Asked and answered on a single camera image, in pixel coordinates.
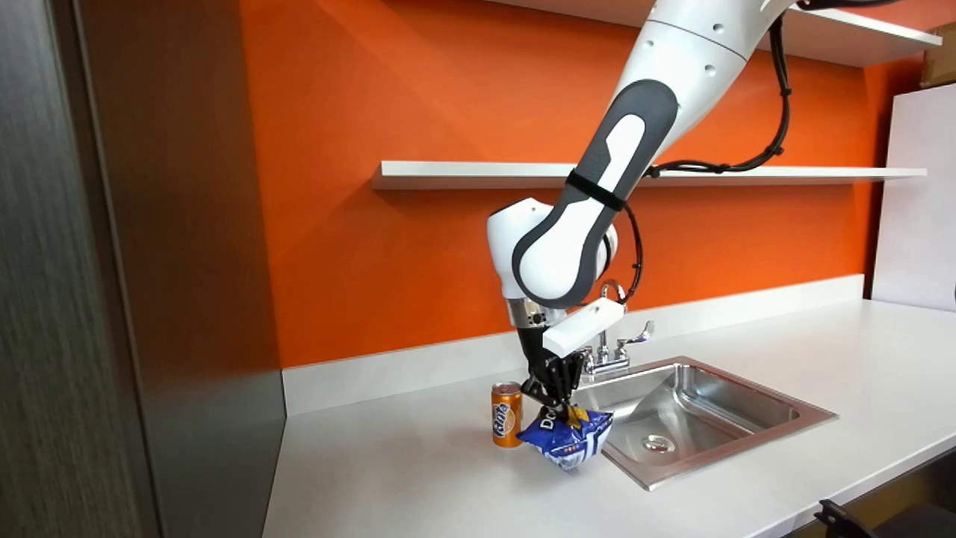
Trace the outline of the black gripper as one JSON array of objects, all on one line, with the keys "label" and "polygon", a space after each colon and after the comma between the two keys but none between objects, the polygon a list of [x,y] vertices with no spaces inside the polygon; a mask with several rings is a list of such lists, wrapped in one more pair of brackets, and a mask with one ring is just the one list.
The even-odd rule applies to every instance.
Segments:
[{"label": "black gripper", "polygon": [[575,402],[575,387],[579,384],[587,354],[572,351],[564,359],[554,354],[544,345],[541,327],[521,327],[521,348],[530,365],[530,377],[521,383],[521,390],[539,402],[539,414],[532,423],[551,428],[551,408],[558,408],[558,417],[569,423],[579,423],[579,405]]}]

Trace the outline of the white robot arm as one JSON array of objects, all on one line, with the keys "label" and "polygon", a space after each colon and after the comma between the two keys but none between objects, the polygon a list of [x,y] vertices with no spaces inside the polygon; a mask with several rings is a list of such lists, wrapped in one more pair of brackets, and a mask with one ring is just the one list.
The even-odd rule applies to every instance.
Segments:
[{"label": "white robot arm", "polygon": [[790,106],[780,106],[775,138],[751,157],[717,165],[659,156],[687,133],[735,84],[762,37],[771,37],[777,90],[790,99],[784,17],[794,0],[656,0],[623,81],[582,157],[572,166],[554,202],[535,196],[487,217],[491,257],[503,281],[512,323],[530,359],[524,390],[557,423],[579,423],[572,387],[579,378],[579,345],[620,320],[626,298],[557,320],[579,303],[606,272],[617,250],[617,215],[636,182],[668,169],[753,169],[784,151]]}]

